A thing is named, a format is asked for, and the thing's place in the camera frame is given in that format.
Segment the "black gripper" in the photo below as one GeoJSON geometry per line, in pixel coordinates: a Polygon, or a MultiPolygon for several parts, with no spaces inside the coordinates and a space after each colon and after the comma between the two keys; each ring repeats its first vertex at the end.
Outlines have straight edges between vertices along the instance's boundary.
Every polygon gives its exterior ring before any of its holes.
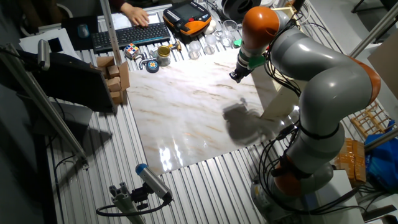
{"type": "Polygon", "coordinates": [[[247,69],[247,66],[241,65],[240,61],[236,63],[236,69],[229,73],[229,76],[236,82],[244,80],[253,70],[247,69]]]}

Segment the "person hand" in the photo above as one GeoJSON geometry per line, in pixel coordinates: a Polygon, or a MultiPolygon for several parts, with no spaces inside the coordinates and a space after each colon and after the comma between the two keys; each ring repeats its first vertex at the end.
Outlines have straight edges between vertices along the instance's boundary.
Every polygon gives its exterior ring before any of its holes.
{"type": "Polygon", "coordinates": [[[149,25],[149,14],[140,7],[134,7],[125,2],[121,12],[136,26],[147,27],[149,25]]]}

